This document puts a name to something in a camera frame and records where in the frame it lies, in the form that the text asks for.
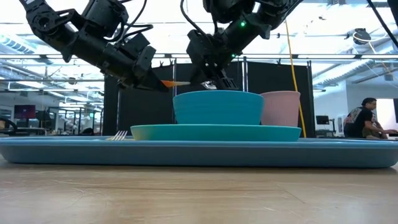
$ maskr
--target wooden table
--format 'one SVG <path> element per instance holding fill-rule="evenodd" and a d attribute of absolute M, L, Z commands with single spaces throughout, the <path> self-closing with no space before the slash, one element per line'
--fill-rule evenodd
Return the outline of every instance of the wooden table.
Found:
<path fill-rule="evenodd" d="M 398 174 L 31 166 L 0 159 L 0 223 L 397 224 Z"/>

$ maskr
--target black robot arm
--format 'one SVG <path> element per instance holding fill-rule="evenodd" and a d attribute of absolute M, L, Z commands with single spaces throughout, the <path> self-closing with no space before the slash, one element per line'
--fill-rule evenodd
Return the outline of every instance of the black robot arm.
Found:
<path fill-rule="evenodd" d="M 195 66 L 191 83 L 214 81 L 217 89 L 238 89 L 233 79 L 226 76 L 225 68 L 257 36 L 269 39 L 270 31 L 277 28 L 302 1 L 203 0 L 203 7 L 211 13 L 215 23 L 230 23 L 225 30 L 218 29 L 213 35 L 204 34 L 184 13 L 181 5 L 184 17 L 196 28 L 188 33 L 187 54 Z M 253 12 L 256 2 L 260 6 L 257 12 Z"/>
<path fill-rule="evenodd" d="M 74 9 L 54 11 L 45 0 L 19 1 L 34 35 L 59 51 L 64 61 L 76 55 L 117 78 L 120 88 L 169 90 L 152 71 L 156 49 L 144 35 L 138 33 L 125 43 L 121 31 L 114 39 L 105 39 L 113 37 L 118 25 L 127 24 L 129 15 L 121 1 L 89 0 L 82 15 Z"/>

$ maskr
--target orange object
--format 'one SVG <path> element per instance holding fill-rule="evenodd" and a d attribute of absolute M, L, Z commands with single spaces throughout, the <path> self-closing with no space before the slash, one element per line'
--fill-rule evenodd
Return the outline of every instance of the orange object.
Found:
<path fill-rule="evenodd" d="M 191 84 L 190 82 L 173 82 L 173 81 L 167 81 L 167 80 L 162 80 L 162 83 L 167 86 L 167 87 L 175 87 L 175 86 L 181 86 L 181 85 L 189 85 Z"/>

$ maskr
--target fork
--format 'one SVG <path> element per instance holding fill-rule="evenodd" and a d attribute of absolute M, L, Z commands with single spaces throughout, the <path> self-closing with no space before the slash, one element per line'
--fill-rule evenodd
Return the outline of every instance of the fork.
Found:
<path fill-rule="evenodd" d="M 110 141 L 123 141 L 126 137 L 128 131 L 118 131 L 113 137 L 111 137 Z"/>

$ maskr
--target pink cup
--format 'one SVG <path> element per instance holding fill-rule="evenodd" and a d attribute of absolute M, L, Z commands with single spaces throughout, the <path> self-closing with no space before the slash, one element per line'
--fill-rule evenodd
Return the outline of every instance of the pink cup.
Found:
<path fill-rule="evenodd" d="M 299 123 L 300 93 L 296 91 L 273 91 L 262 93 L 264 109 L 262 125 L 297 127 Z"/>

